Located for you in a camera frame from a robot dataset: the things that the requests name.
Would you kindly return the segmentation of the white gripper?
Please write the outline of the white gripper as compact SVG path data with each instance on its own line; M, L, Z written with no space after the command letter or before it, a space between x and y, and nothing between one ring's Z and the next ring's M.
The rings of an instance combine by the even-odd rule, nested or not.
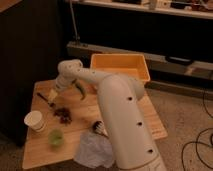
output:
M48 101L53 102L55 98L58 96L58 92L62 92L67 89L71 85L71 82L67 80L65 77L59 75L55 79L55 89L51 89L48 96Z

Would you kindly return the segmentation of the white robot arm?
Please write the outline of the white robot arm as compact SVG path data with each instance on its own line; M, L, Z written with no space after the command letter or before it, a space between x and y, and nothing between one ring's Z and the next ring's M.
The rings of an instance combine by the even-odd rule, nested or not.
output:
M61 61L57 68L57 93L78 79L97 86L97 103L119 171L167 171L138 104L144 95L140 80L84 68L78 59Z

